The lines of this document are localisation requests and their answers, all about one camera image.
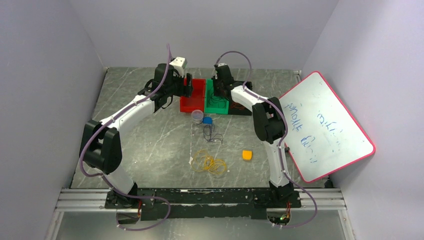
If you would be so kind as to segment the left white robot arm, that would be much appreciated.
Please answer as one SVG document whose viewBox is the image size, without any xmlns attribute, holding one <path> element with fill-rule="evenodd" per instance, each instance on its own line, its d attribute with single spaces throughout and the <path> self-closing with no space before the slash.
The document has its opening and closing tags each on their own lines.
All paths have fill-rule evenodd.
<svg viewBox="0 0 424 240">
<path fill-rule="evenodd" d="M 123 153 L 121 138 L 141 120 L 166 109 L 174 97 L 190 97 L 193 91 L 192 75 L 185 73 L 187 61 L 183 57 L 160 63 L 154 77 L 137 93 L 130 103 L 101 121 L 90 120 L 83 129 L 78 164 L 81 172 L 89 176 L 83 163 L 96 170 L 94 176 L 105 179 L 126 208 L 134 207 L 139 200 L 135 181 L 121 166 Z"/>
</svg>

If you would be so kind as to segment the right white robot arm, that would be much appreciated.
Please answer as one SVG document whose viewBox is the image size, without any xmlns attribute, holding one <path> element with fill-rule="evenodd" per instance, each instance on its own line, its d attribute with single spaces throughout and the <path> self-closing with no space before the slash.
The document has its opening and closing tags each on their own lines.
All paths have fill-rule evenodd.
<svg viewBox="0 0 424 240">
<path fill-rule="evenodd" d="M 252 113 L 254 132 L 263 142 L 269 163 L 269 199 L 275 207 L 282 207 L 288 202 L 294 187 L 286 171 L 283 139 L 287 135 L 287 122 L 280 100 L 277 97 L 261 96 L 250 90 L 245 82 L 234 80 L 225 63 L 215 64 L 214 68 L 214 93 L 242 105 Z"/>
</svg>

